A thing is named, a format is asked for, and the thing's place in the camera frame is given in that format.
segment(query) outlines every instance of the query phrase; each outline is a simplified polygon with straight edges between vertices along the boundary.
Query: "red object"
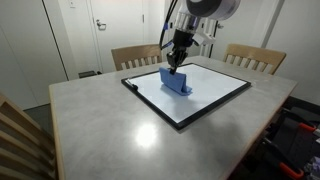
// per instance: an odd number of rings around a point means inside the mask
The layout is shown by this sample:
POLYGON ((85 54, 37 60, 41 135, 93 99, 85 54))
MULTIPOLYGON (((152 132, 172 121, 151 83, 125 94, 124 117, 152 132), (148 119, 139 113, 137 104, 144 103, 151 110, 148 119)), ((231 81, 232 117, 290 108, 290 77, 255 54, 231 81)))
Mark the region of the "red object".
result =
POLYGON ((304 175, 304 172, 301 169, 300 169, 300 173, 297 174, 283 162, 279 163, 279 167, 285 174, 287 174, 292 179, 301 179, 304 175))
POLYGON ((308 126, 308 125, 306 125, 304 123, 300 123, 299 127, 303 128, 303 129, 305 129, 307 131, 310 131, 310 132, 313 132, 313 131, 316 130, 316 127, 311 127, 311 126, 308 126))

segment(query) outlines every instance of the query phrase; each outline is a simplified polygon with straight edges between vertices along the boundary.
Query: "black frame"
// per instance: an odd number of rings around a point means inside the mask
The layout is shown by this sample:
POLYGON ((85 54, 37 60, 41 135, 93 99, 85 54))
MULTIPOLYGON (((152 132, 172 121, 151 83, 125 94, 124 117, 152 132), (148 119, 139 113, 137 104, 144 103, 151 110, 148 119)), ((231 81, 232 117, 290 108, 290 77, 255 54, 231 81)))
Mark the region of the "black frame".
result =
MULTIPOLYGON (((188 63, 188 64, 184 64, 182 66, 188 66, 188 65, 196 65, 205 69, 208 69, 210 71, 214 71, 217 72, 215 70, 200 66, 198 64, 194 64, 194 63, 188 63)), ((175 129, 177 130, 181 130, 183 128, 185 128, 186 126, 188 126, 189 124, 191 124, 192 122, 194 122, 195 120, 199 119, 200 117, 202 117, 203 115, 205 115, 206 113, 210 112, 211 110, 213 110, 214 108, 218 107, 219 105, 221 105, 222 103, 226 102, 227 100, 229 100, 230 98, 234 97, 235 95, 239 94, 240 92, 242 92, 243 90, 247 89, 248 87, 251 86, 251 83, 248 81, 244 81, 242 79, 224 74, 224 73, 220 73, 241 81, 246 82, 244 85, 242 85, 241 87, 235 89, 234 91, 226 94, 225 96, 223 96, 222 98, 218 99, 217 101, 209 104, 208 106, 204 107, 203 109, 197 111, 196 113, 192 114, 191 116, 187 117, 186 119, 184 119, 183 121, 176 123, 173 119, 171 119, 166 113, 164 113, 163 111, 161 111, 157 106, 155 106, 152 102, 150 102, 147 98, 145 98, 142 94, 140 94, 137 90, 137 86, 133 85, 133 84, 129 84, 127 83, 128 79, 134 79, 137 77, 141 77, 141 76, 146 76, 149 74, 154 74, 157 73, 159 71, 154 71, 154 72, 149 72, 149 73, 145 73, 145 74, 141 74, 138 76, 133 76, 130 78, 125 78, 125 79, 121 79, 121 83, 126 86, 133 94, 135 94, 138 98, 140 98, 145 104, 147 104, 152 110, 154 110, 160 117, 162 117, 165 121, 167 121, 170 125, 172 125, 175 129)))

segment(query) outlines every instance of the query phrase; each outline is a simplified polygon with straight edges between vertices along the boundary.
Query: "door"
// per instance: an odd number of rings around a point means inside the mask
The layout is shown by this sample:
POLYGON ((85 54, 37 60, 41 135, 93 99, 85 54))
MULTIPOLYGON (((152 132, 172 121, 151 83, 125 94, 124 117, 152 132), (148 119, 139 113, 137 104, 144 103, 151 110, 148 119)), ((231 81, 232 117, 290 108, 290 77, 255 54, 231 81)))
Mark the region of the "door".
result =
POLYGON ((101 70, 115 71, 111 49, 144 42, 142 0, 91 0, 101 70))
POLYGON ((42 0, 1 0, 0 27, 0 91, 23 109, 48 104, 49 85, 67 76, 42 0))

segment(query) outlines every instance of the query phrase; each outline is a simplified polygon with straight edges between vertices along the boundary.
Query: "wooden chair back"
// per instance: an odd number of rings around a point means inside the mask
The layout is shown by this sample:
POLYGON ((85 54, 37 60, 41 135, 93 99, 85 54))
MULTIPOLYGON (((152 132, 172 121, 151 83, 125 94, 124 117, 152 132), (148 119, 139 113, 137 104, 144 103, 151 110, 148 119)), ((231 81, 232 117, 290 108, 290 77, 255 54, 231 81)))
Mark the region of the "wooden chair back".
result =
POLYGON ((274 74, 284 58, 286 53, 269 49, 257 48, 252 46, 229 44, 224 55, 224 62, 237 64, 245 68, 250 68, 249 64, 253 63, 252 70, 264 72, 268 65, 271 66, 268 74, 274 74))
POLYGON ((0 93, 0 179, 57 179, 54 140, 0 93))
POLYGON ((112 49, 111 52, 117 71, 123 70, 123 63, 127 69, 130 69, 130 65, 135 68, 162 62, 161 50, 158 44, 112 49))

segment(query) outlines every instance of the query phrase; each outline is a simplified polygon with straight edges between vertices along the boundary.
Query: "blue block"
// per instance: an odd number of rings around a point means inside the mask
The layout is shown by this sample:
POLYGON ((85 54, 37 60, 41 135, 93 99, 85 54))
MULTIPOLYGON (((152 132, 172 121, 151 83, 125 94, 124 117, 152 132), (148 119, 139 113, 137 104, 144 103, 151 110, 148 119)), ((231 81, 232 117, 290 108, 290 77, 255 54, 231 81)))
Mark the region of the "blue block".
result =
POLYGON ((174 90, 181 96, 190 95, 192 88, 186 85, 187 75, 176 72, 174 75, 170 74, 170 70, 166 68, 159 68, 161 81, 168 88, 174 90))

